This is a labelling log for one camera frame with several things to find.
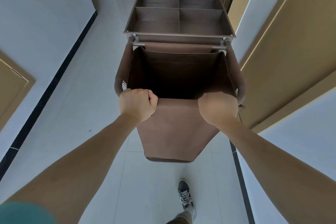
metal rod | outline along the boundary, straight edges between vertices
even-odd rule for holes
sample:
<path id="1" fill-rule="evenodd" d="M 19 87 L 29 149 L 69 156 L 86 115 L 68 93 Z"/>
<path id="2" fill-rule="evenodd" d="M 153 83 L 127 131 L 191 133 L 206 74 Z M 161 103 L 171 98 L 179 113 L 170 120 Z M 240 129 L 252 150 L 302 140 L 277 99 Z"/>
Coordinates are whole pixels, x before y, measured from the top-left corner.
<path id="1" fill-rule="evenodd" d="M 132 42 L 132 44 L 134 46 L 145 46 L 145 43 L 143 42 Z M 226 46 L 225 45 L 213 45 L 212 49 L 213 50 L 226 50 Z"/>

baseboard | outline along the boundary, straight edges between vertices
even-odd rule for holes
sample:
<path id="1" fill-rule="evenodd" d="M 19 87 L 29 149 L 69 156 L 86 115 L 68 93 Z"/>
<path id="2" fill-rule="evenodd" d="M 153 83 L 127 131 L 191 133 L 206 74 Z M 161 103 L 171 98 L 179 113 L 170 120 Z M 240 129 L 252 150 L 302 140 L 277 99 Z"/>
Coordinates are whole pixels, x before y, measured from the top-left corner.
<path id="1" fill-rule="evenodd" d="M 231 150 L 232 150 L 232 154 L 233 154 L 234 165 L 236 166 L 236 170 L 237 170 L 237 175 L 238 175 L 238 180 L 239 180 L 239 184 L 240 184 L 241 193 L 243 195 L 243 201 L 244 201 L 244 205 L 245 205 L 245 209 L 246 209 L 246 213 L 247 213 L 247 219 L 249 221 L 249 224 L 255 224 L 252 209 L 251 209 L 251 204 L 250 204 L 250 200 L 249 200 L 249 196 L 247 194 L 247 190 L 246 190 L 246 186 L 245 186 L 245 181 L 244 181 L 242 169 L 240 167 L 240 163 L 239 163 L 239 159 L 238 159 L 237 149 L 233 145 L 233 143 L 231 143 L 231 141 L 230 141 L 230 145 L 231 145 Z"/>
<path id="2" fill-rule="evenodd" d="M 86 24 L 85 28 L 83 29 L 82 33 L 79 35 L 77 41 L 75 42 L 75 44 L 71 48 L 69 54 L 66 56 L 65 60 L 63 61 L 61 67 L 59 68 L 59 70 L 57 71 L 53 80 L 49 84 L 48 88 L 45 90 L 45 92 L 42 95 L 40 101 L 38 102 L 38 104 L 36 105 L 34 110 L 32 111 L 31 115 L 29 116 L 29 118 L 27 119 L 25 124 L 23 125 L 22 129 L 20 130 L 19 134 L 15 138 L 11 147 L 7 151 L 6 155 L 4 156 L 2 161 L 0 162 L 0 181 L 1 181 L 2 177 L 4 176 L 4 174 L 6 173 L 9 166 L 11 165 L 12 161 L 14 160 L 16 154 L 18 153 L 20 147 L 22 146 L 23 142 L 27 138 L 29 132 L 33 128 L 37 118 L 40 116 L 43 108 L 47 104 L 50 96 L 52 95 L 52 93 L 55 90 L 58 82 L 62 78 L 65 70 L 67 69 L 68 65 L 70 64 L 70 61 L 72 60 L 72 58 L 76 54 L 79 46 L 81 45 L 81 43 L 82 43 L 83 39 L 85 38 L 89 29 L 91 28 L 91 26 L 92 26 L 93 22 L 95 21 L 97 15 L 98 15 L 98 13 L 97 13 L 97 11 L 95 11 L 93 13 L 92 17 L 90 18 L 89 22 Z"/>

tile floor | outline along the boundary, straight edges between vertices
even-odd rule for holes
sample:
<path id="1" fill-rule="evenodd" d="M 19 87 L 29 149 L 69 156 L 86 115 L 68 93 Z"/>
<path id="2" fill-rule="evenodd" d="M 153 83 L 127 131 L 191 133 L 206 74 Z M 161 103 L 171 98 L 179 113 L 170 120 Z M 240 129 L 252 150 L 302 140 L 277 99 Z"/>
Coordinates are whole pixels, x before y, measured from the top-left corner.
<path id="1" fill-rule="evenodd" d="M 57 159 L 89 139 L 119 114 L 114 77 L 135 0 L 93 0 L 99 15 L 0 182 L 0 201 Z M 177 194 L 187 179 L 195 223 L 247 224 L 228 139 L 218 134 L 193 163 L 148 161 L 133 131 L 80 223 L 165 223 L 182 211 Z"/>

person's right hand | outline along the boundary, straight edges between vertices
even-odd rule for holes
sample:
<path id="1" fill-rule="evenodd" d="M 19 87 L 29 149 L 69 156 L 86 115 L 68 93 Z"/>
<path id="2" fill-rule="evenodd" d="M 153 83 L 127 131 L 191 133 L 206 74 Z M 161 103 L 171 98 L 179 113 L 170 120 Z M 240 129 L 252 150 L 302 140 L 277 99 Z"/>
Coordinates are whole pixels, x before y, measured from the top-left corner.
<path id="1" fill-rule="evenodd" d="M 223 92 L 204 93 L 198 99 L 198 107 L 204 120 L 216 127 L 229 123 L 238 114 L 237 99 Z"/>
<path id="2" fill-rule="evenodd" d="M 136 118 L 138 123 L 147 120 L 156 109 L 158 97 L 151 90 L 126 89 L 120 94 L 120 115 Z"/>

person's left hand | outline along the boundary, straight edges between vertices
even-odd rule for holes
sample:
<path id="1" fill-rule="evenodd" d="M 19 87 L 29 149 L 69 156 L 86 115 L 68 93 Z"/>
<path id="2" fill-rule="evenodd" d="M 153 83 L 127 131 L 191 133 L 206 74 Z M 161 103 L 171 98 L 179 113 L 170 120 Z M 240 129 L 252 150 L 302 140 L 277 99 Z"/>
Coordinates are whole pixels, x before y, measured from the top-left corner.
<path id="1" fill-rule="evenodd" d="M 120 115 L 135 117 L 139 123 L 147 120 L 156 109 L 158 97 L 151 90 L 126 89 L 120 94 Z"/>

